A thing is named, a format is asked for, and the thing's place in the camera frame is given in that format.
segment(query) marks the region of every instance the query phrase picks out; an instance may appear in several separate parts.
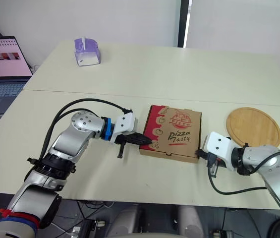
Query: laptop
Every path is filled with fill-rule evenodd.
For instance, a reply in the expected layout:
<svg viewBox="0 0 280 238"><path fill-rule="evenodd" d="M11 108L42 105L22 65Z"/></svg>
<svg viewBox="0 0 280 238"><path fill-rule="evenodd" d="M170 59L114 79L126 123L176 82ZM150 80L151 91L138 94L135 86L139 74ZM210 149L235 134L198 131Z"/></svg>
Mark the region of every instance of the laptop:
<svg viewBox="0 0 280 238"><path fill-rule="evenodd" d="M15 37L0 37L0 114L4 114L31 76Z"/></svg>

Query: purple tissue box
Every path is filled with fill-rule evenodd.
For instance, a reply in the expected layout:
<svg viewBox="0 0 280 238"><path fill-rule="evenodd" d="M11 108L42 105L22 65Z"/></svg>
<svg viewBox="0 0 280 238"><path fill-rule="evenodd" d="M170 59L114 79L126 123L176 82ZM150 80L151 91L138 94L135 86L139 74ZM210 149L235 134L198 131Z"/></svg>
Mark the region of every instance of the purple tissue box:
<svg viewBox="0 0 280 238"><path fill-rule="evenodd" d="M100 51L95 40L84 37L76 39L75 48L75 56L79 66L100 63Z"/></svg>

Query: white wall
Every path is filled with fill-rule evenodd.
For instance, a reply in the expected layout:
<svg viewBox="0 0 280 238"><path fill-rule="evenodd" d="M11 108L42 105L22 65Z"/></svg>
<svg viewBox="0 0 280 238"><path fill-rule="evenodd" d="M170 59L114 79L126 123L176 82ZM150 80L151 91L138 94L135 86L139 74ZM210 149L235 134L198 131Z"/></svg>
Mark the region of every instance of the white wall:
<svg viewBox="0 0 280 238"><path fill-rule="evenodd" d="M31 65L64 39L177 46L180 0L0 0L0 32Z"/></svg>
<svg viewBox="0 0 280 238"><path fill-rule="evenodd" d="M280 65L280 0L193 0L186 47L271 53Z"/></svg>

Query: laptop screen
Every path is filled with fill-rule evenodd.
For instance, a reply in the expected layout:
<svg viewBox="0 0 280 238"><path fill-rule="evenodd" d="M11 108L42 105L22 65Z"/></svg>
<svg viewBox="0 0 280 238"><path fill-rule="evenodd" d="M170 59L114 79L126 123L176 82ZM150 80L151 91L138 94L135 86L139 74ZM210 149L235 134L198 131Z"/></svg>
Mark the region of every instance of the laptop screen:
<svg viewBox="0 0 280 238"><path fill-rule="evenodd" d="M0 77L32 76L15 38L0 39Z"/></svg>

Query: white table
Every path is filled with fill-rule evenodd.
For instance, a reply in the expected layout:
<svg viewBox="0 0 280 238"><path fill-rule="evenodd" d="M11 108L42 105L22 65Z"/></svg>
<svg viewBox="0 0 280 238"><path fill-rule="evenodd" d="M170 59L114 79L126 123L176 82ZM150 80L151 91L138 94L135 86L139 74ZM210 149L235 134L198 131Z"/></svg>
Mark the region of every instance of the white table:
<svg viewBox="0 0 280 238"><path fill-rule="evenodd" d="M0 192L15 193L19 189L31 168L26 159L39 156L55 114L63 105L80 98L100 98L132 108L138 118L138 132L143 131L151 104L201 111L202 140L210 131L227 135L225 120L239 107L263 110L280 127L280 106L25 90L0 120ZM113 120L121 114L116 108L95 102L77 107L89 108ZM56 125L51 143L69 123L70 116L66 116ZM68 177L60 194L70 199L278 209L266 190L230 196L216 193L209 184L203 159L191 164L143 156L135 145L127 145L124 158L118 159L118 150L118 145L91 140L76 173ZM264 185L258 174L243 177L223 168L219 168L214 181L224 191Z"/></svg>
<svg viewBox="0 0 280 238"><path fill-rule="evenodd" d="M26 90L280 106L271 55L99 43L102 62L79 67L73 41L51 53Z"/></svg>

